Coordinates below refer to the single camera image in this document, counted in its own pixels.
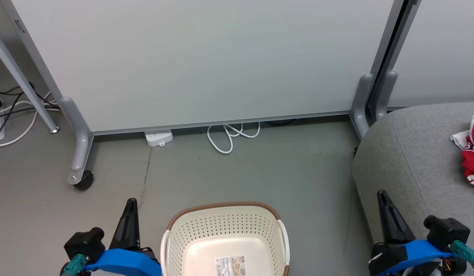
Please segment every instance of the white cable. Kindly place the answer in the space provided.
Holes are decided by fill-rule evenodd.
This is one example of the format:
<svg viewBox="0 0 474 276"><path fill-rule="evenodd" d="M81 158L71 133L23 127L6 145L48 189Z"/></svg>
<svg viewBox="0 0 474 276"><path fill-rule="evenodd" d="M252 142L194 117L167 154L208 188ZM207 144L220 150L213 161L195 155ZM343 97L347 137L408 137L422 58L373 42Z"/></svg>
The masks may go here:
<svg viewBox="0 0 474 276"><path fill-rule="evenodd" d="M48 92L48 94L46 94L46 96L44 96L44 98L45 98L45 99L48 98L48 96L49 96L50 94L51 94L51 91ZM49 103L46 103L46 102L43 102L43 101L42 101L42 103L43 103L43 105L49 105ZM29 101L20 101L20 102L17 102L15 106L17 106L18 104L33 105L32 102L29 102ZM12 106L9 106L9 107L7 107L7 108L5 108L5 109L3 109L3 110L0 110L0 113L5 112L5 111L7 111L7 110L9 110L9 109L11 109L11 108L12 108ZM51 108L46 108L46 110L50 110L50 111L61 111L61 110L58 110L58 109L51 109ZM30 131L30 129L32 128L34 122L36 122L36 118L37 118L37 117L38 117L38 112L36 111L36 112L34 113L34 117L32 117L32 122L31 122L31 124L29 125L29 127L27 127L27 129L26 129L21 135L19 135L17 138L15 138L14 140L9 141L9 142L7 142L7 143L0 144L0 147L5 147L5 146L8 146L8 145L11 145L11 144L13 144L13 143L19 141L22 137L24 137L24 135L26 135L26 134Z"/></svg>
<svg viewBox="0 0 474 276"><path fill-rule="evenodd" d="M227 127L231 128L233 131L236 132L236 134L230 134L229 130L227 129ZM230 149L228 151L223 151L221 149L219 149L215 143L213 142L213 140L211 139L211 137L209 136L209 130L211 129L211 126L208 127L208 130L207 130L207 136L208 136L208 140L209 142L213 145L213 147L218 150L220 153L223 153L223 154L229 154L230 152L232 152L232 150L234 149L234 143L232 142L232 137L237 137L237 136L244 136L246 138L254 138L256 137L258 134L259 134L259 131L261 131L261 122L258 122L258 131L256 132L256 134L254 135L247 135L245 133L243 133L242 131L244 130L244 124L240 124L240 131L238 131L237 129L233 128L232 126L230 125L223 125L223 129L225 130L225 133L227 134L227 137L229 138L229 141L230 141Z"/></svg>

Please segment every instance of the gray ottoman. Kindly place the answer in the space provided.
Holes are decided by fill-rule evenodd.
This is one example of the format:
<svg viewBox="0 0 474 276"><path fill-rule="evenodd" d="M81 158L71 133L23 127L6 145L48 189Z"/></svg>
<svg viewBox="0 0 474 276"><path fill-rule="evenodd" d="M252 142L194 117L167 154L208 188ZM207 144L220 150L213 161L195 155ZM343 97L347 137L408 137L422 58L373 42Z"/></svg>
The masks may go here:
<svg viewBox="0 0 474 276"><path fill-rule="evenodd" d="M452 217L470 228L474 249L474 186L464 177L460 149L450 136L469 129L474 103L404 108L377 121L353 161L374 242L383 241L377 190L386 190L419 239L428 215ZM468 267L466 274L474 274Z"/></svg>

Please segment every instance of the cream plastic basket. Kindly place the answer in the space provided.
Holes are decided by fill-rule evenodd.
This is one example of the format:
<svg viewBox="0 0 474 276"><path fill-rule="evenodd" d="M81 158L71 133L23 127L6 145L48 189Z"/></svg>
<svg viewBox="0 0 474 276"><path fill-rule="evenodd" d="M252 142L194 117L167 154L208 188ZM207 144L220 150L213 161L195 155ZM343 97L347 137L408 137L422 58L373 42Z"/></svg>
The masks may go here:
<svg viewBox="0 0 474 276"><path fill-rule="evenodd" d="M172 218L160 245L164 276L287 276L280 215L260 202L198 206Z"/></svg>

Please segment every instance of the basket handle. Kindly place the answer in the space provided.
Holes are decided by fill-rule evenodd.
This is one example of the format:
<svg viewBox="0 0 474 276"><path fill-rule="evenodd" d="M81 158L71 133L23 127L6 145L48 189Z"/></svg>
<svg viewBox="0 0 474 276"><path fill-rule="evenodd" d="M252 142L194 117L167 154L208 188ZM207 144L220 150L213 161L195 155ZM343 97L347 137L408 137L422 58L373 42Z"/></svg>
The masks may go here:
<svg viewBox="0 0 474 276"><path fill-rule="evenodd" d="M281 228L281 237L285 243L285 265L290 265L290 242L288 241L288 232L286 232L285 225L281 220L278 220Z"/></svg>
<svg viewBox="0 0 474 276"><path fill-rule="evenodd" d="M169 238L169 232L169 230L165 231L162 242L160 243L160 267L162 268L162 275L164 276L167 276L167 269L165 268L167 252L165 247L167 245L167 239Z"/></svg>

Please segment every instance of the whiteboard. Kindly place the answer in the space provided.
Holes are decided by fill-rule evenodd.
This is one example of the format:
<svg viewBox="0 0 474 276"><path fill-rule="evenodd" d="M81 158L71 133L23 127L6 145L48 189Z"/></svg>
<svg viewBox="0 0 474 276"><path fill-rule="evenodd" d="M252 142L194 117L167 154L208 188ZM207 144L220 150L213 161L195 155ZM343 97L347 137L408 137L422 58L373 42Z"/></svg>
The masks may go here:
<svg viewBox="0 0 474 276"><path fill-rule="evenodd" d="M392 0L12 0L91 131L349 110Z"/></svg>
<svg viewBox="0 0 474 276"><path fill-rule="evenodd" d="M390 107L474 101L474 0L423 0L393 70Z"/></svg>

